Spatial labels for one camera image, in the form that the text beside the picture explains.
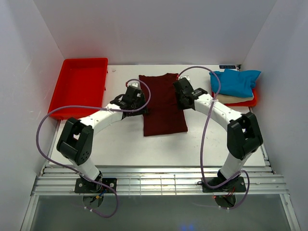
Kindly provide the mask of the maroon t shirt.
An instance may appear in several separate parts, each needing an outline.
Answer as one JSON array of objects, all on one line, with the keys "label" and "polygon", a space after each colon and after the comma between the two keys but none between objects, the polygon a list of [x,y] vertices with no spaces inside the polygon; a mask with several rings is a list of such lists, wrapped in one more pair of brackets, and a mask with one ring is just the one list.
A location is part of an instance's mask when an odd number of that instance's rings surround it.
[{"label": "maroon t shirt", "polygon": [[144,82],[141,89],[145,98],[151,98],[147,104],[148,113],[143,115],[143,135],[159,136],[187,132],[188,128],[183,110],[177,105],[173,83],[177,80],[177,73],[166,73],[162,76],[139,75],[139,80]]}]

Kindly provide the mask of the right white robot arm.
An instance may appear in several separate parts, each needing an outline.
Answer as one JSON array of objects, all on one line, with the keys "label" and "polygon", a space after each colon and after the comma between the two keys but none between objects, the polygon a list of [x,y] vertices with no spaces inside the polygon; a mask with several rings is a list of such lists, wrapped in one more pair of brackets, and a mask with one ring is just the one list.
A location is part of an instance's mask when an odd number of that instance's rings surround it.
[{"label": "right white robot arm", "polygon": [[200,167],[204,186],[209,189],[220,188],[223,191],[229,191],[235,185],[234,179],[238,178],[248,158],[263,144],[257,117],[251,112],[243,114],[230,109],[202,88],[193,89],[185,77],[175,81],[173,86],[180,109],[193,109],[206,115],[205,127],[209,120],[213,119],[226,130],[229,154],[218,171],[216,181],[207,182],[205,179],[203,144],[201,144],[200,151]]}]

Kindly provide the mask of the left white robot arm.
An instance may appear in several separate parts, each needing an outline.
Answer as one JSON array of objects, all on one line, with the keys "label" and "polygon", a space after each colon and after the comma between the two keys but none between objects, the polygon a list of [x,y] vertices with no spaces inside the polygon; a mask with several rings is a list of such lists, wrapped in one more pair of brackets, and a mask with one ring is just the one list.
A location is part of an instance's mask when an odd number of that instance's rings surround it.
[{"label": "left white robot arm", "polygon": [[103,110],[66,121],[56,149],[73,164],[91,192],[97,192],[102,187],[102,174],[90,158],[94,136],[126,117],[147,113],[145,104],[140,83],[133,82],[127,85],[124,94],[116,96]]}]

